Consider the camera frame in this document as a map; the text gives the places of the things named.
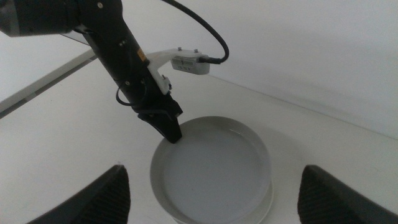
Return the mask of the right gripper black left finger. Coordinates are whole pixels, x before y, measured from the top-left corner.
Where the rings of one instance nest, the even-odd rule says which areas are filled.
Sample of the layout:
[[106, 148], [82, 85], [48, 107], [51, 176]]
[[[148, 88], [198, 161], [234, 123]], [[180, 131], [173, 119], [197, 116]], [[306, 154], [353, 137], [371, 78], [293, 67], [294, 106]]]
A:
[[129, 177], [123, 165], [112, 166], [90, 185], [31, 223], [128, 222], [131, 207]]

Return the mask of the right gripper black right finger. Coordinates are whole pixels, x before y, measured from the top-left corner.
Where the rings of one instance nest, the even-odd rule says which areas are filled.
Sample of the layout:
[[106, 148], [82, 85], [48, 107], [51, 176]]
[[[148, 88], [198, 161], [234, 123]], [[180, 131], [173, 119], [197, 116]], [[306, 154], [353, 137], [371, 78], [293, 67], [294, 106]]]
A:
[[397, 223], [397, 214], [316, 165], [302, 172], [297, 210], [301, 223]]

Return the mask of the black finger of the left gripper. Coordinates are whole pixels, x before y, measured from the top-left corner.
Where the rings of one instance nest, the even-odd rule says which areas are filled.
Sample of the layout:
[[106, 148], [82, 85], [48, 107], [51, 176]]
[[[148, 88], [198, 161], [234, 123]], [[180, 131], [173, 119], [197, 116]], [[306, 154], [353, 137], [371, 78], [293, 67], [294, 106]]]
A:
[[171, 135], [170, 142], [174, 144], [182, 138], [182, 132], [181, 132], [177, 117], [173, 118], [171, 129], [172, 130], [171, 130], [171, 134], [170, 134]]
[[172, 140], [172, 120], [166, 111], [140, 111], [138, 117], [155, 128], [166, 140]]

